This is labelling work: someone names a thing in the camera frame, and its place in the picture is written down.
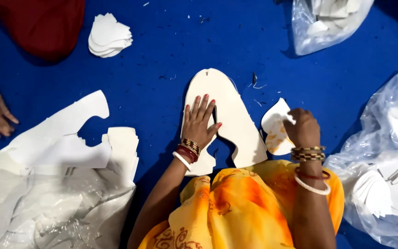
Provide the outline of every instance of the red cloth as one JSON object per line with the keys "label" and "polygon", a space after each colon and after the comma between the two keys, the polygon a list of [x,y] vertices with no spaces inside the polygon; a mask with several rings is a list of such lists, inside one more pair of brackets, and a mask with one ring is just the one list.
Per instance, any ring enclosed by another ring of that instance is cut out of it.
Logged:
{"label": "red cloth", "polygon": [[53,62],[75,48],[84,10],[85,0],[0,0],[0,20],[13,40]]}

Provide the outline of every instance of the clear plastic bag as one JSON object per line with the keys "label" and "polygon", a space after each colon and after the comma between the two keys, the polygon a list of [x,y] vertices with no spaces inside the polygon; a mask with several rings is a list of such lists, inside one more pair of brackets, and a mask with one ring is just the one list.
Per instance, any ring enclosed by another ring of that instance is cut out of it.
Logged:
{"label": "clear plastic bag", "polygon": [[376,218],[350,193],[355,180],[379,162],[398,159],[398,135],[389,113],[398,110],[398,74],[368,101],[362,116],[362,131],[351,136],[340,153],[331,155],[324,167],[332,169],[345,190],[344,218],[379,243],[398,249],[398,216]]}
{"label": "clear plastic bag", "polygon": [[107,168],[29,176],[0,169],[0,249],[117,249],[136,188],[121,182]]}
{"label": "clear plastic bag", "polygon": [[311,54],[349,38],[365,20],[373,2],[374,0],[360,1],[358,11],[345,19],[325,18],[323,21],[329,29],[314,36],[308,34],[310,25],[318,21],[313,14],[311,0],[294,0],[291,24],[296,54]]}

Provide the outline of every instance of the red bangle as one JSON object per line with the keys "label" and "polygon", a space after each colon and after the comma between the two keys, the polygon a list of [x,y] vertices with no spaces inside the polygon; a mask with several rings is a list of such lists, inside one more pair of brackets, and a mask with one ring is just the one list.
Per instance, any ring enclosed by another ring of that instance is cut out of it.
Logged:
{"label": "red bangle", "polygon": [[303,176],[305,178],[313,179],[313,180],[328,180],[329,178],[331,178],[331,175],[328,172],[324,171],[324,170],[322,170],[322,173],[325,174],[326,176],[315,176],[315,175],[307,175],[305,173],[302,173],[302,172],[300,172],[299,168],[300,167],[297,167],[295,169],[295,172],[296,172],[296,174],[298,176]]}
{"label": "red bangle", "polygon": [[193,153],[192,151],[188,150],[187,148],[185,148],[183,146],[178,146],[176,148],[176,152],[179,155],[188,157],[191,160],[191,163],[195,163],[198,160],[198,157],[196,156],[195,153]]}

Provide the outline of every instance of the woman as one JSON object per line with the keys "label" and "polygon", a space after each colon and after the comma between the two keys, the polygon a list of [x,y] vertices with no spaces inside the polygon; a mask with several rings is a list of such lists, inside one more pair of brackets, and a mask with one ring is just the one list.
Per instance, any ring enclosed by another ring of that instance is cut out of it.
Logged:
{"label": "woman", "polygon": [[[186,106],[182,137],[203,148],[222,124],[207,129],[215,101],[207,107],[208,95],[202,104],[200,99],[191,112]],[[319,147],[320,128],[312,114],[302,109],[289,114],[296,124],[284,126],[295,146]],[[173,159],[148,196],[128,249],[336,248],[344,193],[332,172],[325,169],[331,178],[320,180],[327,173],[320,160],[301,162],[298,171],[298,164],[284,160],[227,168],[211,186],[208,176],[196,177],[181,192],[182,205],[173,211],[187,171],[183,161],[193,161],[185,155]],[[321,194],[329,188],[329,195]]]}

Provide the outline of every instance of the blue mat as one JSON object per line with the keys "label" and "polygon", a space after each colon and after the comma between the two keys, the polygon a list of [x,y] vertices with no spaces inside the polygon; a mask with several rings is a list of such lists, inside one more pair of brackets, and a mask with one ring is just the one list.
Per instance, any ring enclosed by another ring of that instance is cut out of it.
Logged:
{"label": "blue mat", "polygon": [[[294,55],[291,2],[265,0],[183,1],[87,0],[80,39],[58,65],[44,66],[23,53],[0,27],[0,91],[20,120],[10,140],[101,89],[110,117],[90,119],[79,135],[96,145],[108,127],[136,128],[141,158],[124,242],[137,213],[168,163],[180,134],[183,99],[190,79],[216,68],[234,79],[260,126],[263,114],[280,98],[291,108],[311,110],[329,153],[360,130],[358,117],[369,97],[398,72],[398,1],[377,1],[357,32],[345,42],[303,57]],[[133,45],[100,59],[88,51],[94,17],[113,13],[131,27]],[[200,24],[200,20],[209,18]],[[252,72],[261,89],[248,87]],[[217,168],[233,167],[233,145],[217,140]],[[342,223],[339,248],[383,248],[368,235]]]}

